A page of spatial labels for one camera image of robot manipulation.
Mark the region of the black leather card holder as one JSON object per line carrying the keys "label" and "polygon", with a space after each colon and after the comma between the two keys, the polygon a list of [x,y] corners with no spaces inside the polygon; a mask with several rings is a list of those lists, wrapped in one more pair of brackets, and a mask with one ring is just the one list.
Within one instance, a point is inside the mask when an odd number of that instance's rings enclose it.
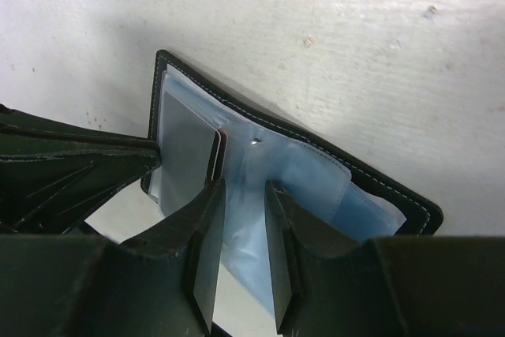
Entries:
{"label": "black leather card holder", "polygon": [[221,261],[267,312],[274,310],[264,189],[280,182],[305,209],[364,241],[394,234],[432,235],[440,207],[348,152],[235,95],[165,50],[155,57],[149,137],[161,166],[142,190],[171,215],[221,172],[226,215]]}

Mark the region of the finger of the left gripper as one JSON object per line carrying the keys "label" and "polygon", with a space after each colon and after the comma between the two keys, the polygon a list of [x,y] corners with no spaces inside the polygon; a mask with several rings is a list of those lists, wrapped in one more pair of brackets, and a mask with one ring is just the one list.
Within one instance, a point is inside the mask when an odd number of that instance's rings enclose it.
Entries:
{"label": "finger of the left gripper", "polygon": [[161,163],[156,142],[1,108],[1,232],[67,234]]}

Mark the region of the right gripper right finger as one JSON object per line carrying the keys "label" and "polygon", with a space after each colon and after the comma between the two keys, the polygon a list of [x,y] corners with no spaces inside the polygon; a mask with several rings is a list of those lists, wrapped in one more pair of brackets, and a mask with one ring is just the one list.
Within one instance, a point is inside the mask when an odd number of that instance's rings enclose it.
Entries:
{"label": "right gripper right finger", "polygon": [[283,336],[501,336],[501,237],[357,242],[265,185],[277,332]]}

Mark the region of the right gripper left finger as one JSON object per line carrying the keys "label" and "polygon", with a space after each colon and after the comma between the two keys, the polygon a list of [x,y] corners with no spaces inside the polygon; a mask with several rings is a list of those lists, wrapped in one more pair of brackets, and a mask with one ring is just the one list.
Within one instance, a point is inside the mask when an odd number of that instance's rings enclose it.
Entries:
{"label": "right gripper left finger", "polygon": [[144,232],[1,237],[4,336],[222,336],[223,180]]}

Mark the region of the dark grey credit card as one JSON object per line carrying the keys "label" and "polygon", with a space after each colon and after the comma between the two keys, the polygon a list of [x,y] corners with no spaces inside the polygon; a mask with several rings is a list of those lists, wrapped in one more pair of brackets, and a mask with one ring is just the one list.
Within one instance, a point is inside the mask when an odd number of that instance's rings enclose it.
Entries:
{"label": "dark grey credit card", "polygon": [[165,216],[221,177],[226,145],[224,130],[211,126],[170,93],[163,94],[159,206]]}

